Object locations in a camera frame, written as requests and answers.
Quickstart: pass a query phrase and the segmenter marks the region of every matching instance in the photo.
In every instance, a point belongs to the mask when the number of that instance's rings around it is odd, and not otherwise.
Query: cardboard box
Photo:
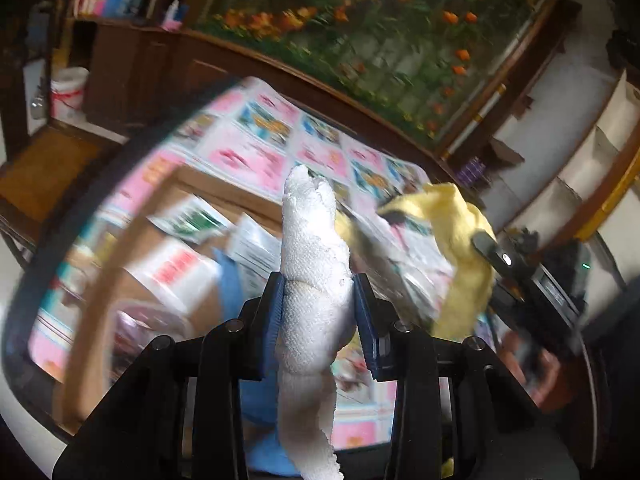
[[[76,338],[70,350],[65,380],[54,396],[54,418],[67,431],[75,433],[108,389],[111,367],[113,319],[110,306],[127,298],[158,300],[133,278],[124,267],[156,247],[166,236],[146,217],[177,203],[187,194],[203,197],[221,214],[236,222],[243,212],[268,232],[280,237],[282,208],[253,193],[188,166],[177,168],[156,189],[127,229],[120,235],[100,276],[88,291],[87,302]],[[196,248],[212,257],[212,247],[224,248],[225,237],[213,237]],[[188,317],[195,336],[205,335],[222,322],[217,291],[213,290]]]

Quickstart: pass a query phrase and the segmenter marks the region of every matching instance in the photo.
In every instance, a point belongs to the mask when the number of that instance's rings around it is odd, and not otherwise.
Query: yellow cloth
[[[465,202],[455,184],[425,184],[423,192],[399,196],[378,214],[392,211],[429,221],[440,252],[456,267],[431,335],[464,339],[485,309],[494,283],[493,268],[471,244],[471,237],[479,230],[495,238],[489,222],[476,206]]]

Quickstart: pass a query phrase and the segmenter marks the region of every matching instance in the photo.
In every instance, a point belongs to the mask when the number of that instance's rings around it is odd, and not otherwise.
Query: wall
[[[500,228],[535,196],[574,151],[615,83],[605,46],[614,28],[610,0],[575,0],[583,5],[575,30],[529,95],[531,110],[511,118],[496,137],[525,162],[503,171],[482,194],[485,214]]]

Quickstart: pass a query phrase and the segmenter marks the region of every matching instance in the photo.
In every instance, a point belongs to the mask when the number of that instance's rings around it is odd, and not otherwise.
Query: shelf
[[[612,145],[621,150],[638,121],[640,121],[640,92],[626,81],[626,71],[624,71],[596,124]]]
[[[511,225],[537,231],[542,246],[574,216],[581,204],[575,191],[556,178]]]
[[[627,191],[617,207],[598,228],[609,250],[616,259],[625,281],[640,274],[640,199],[635,191]]]
[[[596,126],[576,150],[559,177],[575,190],[582,200],[587,200],[611,169],[616,156],[618,150]]]

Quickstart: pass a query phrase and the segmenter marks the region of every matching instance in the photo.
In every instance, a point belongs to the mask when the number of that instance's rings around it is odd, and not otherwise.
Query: white towel
[[[305,480],[342,478],[329,438],[336,389],[331,363],[354,332],[349,248],[335,232],[334,192],[295,167],[282,199],[285,282],[276,346],[280,443]]]

